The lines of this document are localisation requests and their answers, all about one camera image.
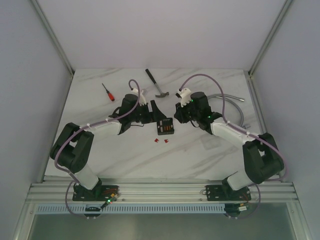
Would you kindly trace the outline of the black fuse box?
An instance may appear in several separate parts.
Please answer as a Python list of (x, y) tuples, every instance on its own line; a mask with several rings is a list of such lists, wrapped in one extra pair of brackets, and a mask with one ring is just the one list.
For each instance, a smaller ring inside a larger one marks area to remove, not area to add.
[(175, 133), (174, 121), (171, 117), (157, 121), (156, 126), (157, 126), (157, 134), (159, 136), (173, 135)]

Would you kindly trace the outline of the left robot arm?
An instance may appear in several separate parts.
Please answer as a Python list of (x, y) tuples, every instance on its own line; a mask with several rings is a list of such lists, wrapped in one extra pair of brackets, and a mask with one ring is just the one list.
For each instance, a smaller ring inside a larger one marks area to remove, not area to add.
[(94, 140), (94, 130), (104, 130), (108, 136), (117, 136), (127, 131), (133, 122), (143, 125), (150, 123), (172, 125), (172, 119), (164, 115), (154, 100), (148, 103), (135, 94), (126, 94), (121, 106), (117, 107), (107, 119), (87, 124), (84, 127), (70, 122), (66, 124), (50, 150), (50, 158), (57, 169), (66, 172), (81, 185), (84, 195), (90, 201), (97, 201), (102, 196), (100, 179), (90, 169), (88, 159)]

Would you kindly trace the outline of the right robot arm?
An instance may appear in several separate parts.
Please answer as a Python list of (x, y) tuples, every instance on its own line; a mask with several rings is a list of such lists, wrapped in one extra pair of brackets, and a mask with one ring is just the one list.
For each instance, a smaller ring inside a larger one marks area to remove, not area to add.
[(221, 113), (212, 111), (204, 92), (191, 92), (184, 88), (175, 95), (180, 102), (175, 105), (174, 117), (181, 124), (196, 122), (201, 130), (242, 150), (243, 168), (223, 180), (223, 197), (232, 200), (240, 189), (260, 184), (285, 169), (285, 163), (271, 134), (250, 133), (225, 121)]

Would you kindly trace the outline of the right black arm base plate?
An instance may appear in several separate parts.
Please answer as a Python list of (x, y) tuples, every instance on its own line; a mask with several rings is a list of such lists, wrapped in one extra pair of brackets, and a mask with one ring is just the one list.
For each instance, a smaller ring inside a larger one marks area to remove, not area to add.
[(225, 202), (225, 201), (250, 201), (251, 192), (248, 187), (239, 190), (233, 190), (228, 185), (206, 185), (205, 195), (208, 201)]

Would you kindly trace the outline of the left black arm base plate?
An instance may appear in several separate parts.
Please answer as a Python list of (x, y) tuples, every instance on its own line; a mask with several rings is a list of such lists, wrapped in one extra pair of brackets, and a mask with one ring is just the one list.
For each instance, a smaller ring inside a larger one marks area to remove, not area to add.
[(100, 185), (92, 190), (88, 190), (81, 185), (75, 185), (72, 200), (75, 202), (102, 202), (110, 199), (112, 194), (116, 195), (118, 191), (118, 185)]

